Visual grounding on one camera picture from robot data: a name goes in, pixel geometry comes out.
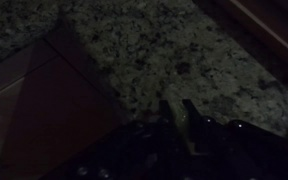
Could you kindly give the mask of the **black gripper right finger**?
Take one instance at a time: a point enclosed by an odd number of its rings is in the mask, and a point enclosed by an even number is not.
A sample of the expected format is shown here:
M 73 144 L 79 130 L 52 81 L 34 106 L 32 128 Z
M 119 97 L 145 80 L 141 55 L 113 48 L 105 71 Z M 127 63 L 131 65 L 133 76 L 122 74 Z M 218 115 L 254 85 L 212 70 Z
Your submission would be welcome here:
M 203 125 L 203 118 L 193 102 L 190 99 L 184 99 L 182 103 L 187 110 L 190 128 L 193 130 L 200 129 Z

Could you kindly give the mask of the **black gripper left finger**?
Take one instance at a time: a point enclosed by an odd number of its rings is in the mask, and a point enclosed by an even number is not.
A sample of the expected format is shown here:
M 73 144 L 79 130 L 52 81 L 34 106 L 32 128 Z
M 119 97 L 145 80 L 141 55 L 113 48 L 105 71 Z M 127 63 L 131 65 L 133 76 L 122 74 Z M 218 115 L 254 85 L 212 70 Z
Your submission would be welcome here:
M 174 116 L 167 100 L 161 100 L 159 102 L 159 114 L 160 114 L 159 118 L 160 122 L 168 124 L 174 122 Z

